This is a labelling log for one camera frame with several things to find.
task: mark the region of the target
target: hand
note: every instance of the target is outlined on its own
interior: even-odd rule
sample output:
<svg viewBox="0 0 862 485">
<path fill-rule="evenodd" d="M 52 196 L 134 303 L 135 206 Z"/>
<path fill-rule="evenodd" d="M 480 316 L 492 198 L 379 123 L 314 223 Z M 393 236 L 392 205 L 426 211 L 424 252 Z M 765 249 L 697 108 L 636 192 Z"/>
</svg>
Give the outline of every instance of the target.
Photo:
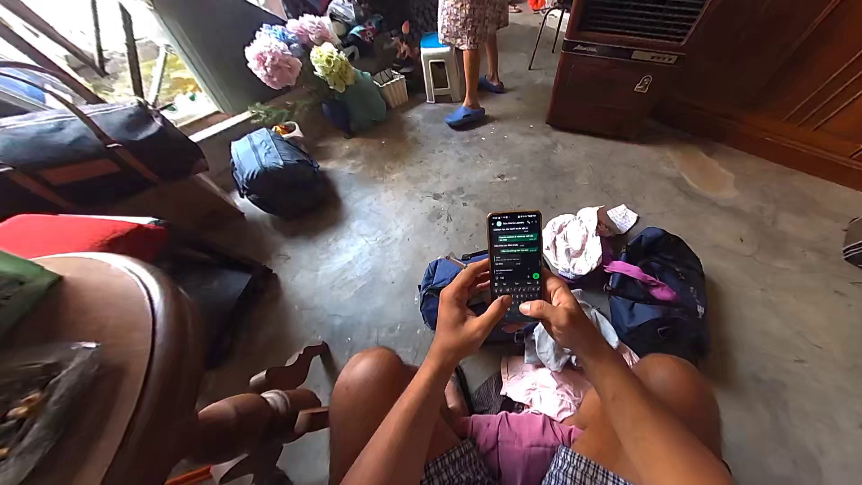
<svg viewBox="0 0 862 485">
<path fill-rule="evenodd" d="M 440 292 L 437 331 L 428 351 L 430 356 L 457 364 L 479 349 L 494 325 L 506 314 L 512 303 L 508 295 L 494 300 L 480 317 L 467 308 L 467 300 L 474 293 L 490 287 L 488 268 L 488 260 L 471 263 Z"/>
<path fill-rule="evenodd" d="M 545 299 L 521 303 L 521 313 L 540 319 L 556 343 L 577 354 L 595 344 L 596 336 L 604 341 L 566 283 L 546 268 L 542 269 L 542 278 L 545 281 Z"/>
</svg>

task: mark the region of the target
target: air cooler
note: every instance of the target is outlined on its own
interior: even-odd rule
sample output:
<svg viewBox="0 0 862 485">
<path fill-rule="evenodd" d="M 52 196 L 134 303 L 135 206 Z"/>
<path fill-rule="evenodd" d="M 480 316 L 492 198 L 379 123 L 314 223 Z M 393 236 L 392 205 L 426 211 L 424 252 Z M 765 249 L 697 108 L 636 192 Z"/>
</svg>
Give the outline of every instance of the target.
<svg viewBox="0 0 862 485">
<path fill-rule="evenodd" d="M 547 123 L 632 138 L 688 52 L 711 0 L 576 0 Z"/>
</svg>

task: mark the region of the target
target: purple strap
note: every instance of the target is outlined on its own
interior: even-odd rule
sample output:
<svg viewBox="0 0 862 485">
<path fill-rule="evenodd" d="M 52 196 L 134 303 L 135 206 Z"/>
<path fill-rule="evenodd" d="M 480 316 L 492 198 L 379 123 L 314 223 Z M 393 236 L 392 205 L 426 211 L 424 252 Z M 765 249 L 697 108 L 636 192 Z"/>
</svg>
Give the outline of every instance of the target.
<svg viewBox="0 0 862 485">
<path fill-rule="evenodd" d="M 677 301 L 679 299 L 679 295 L 677 295 L 677 293 L 669 286 L 656 280 L 649 274 L 644 273 L 642 269 L 633 264 L 628 264 L 623 261 L 613 261 L 606 264 L 604 270 L 606 273 L 625 274 L 626 276 L 631 276 L 638 281 L 642 281 L 646 285 L 646 289 L 649 290 L 649 294 L 651 294 L 655 299 L 660 299 L 662 301 Z"/>
</svg>

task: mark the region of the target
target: blue duffel bag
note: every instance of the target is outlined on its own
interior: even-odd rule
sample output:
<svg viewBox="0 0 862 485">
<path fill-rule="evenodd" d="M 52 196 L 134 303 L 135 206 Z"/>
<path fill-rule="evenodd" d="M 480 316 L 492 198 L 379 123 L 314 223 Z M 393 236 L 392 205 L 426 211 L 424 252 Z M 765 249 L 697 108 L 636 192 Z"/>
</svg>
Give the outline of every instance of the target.
<svg viewBox="0 0 862 485">
<path fill-rule="evenodd" d="M 487 250 L 471 255 L 463 255 L 460 258 L 466 264 L 485 259 L 488 259 Z M 461 268 L 443 258 L 431 261 L 425 269 L 422 283 L 419 284 L 419 312 L 422 313 L 422 321 L 432 331 L 437 329 L 437 306 L 440 304 L 440 292 L 460 272 Z M 467 302 L 467 307 L 477 315 L 481 315 L 488 309 L 488 304 L 483 301 L 475 303 Z M 502 326 L 498 324 L 485 339 L 485 343 L 523 343 L 525 332 L 532 333 L 536 325 L 528 324 L 517 332 L 508 333 L 503 331 Z"/>
<path fill-rule="evenodd" d="M 325 183 L 315 159 L 296 144 L 261 128 L 230 144 L 236 190 L 262 211 L 291 218 L 317 207 Z"/>
<path fill-rule="evenodd" d="M 641 357 L 662 353 L 697 364 L 709 350 L 700 259 L 679 236 L 648 227 L 628 243 L 620 260 L 664 283 L 677 297 L 657 299 L 643 280 L 612 274 L 606 290 L 617 335 Z"/>
</svg>

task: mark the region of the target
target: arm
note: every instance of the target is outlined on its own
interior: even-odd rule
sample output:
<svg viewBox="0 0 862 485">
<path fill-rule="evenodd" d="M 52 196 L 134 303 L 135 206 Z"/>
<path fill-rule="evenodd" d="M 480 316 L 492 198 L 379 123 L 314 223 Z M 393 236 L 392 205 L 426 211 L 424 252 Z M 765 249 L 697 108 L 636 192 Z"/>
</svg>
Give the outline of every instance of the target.
<svg viewBox="0 0 862 485">
<path fill-rule="evenodd" d="M 467 309 L 472 294 L 489 285 L 488 260 L 462 270 L 440 293 L 437 331 L 413 380 L 353 462 L 341 483 L 418 483 L 443 402 L 443 389 L 460 360 L 478 350 L 506 312 L 511 297 L 495 300 L 477 317 Z"/>
<path fill-rule="evenodd" d="M 622 356 L 605 342 L 565 283 L 549 272 L 545 280 L 550 303 L 530 301 L 521 312 L 540 318 L 553 339 L 583 362 L 644 485 L 732 483 L 721 460 L 652 397 Z"/>
</svg>

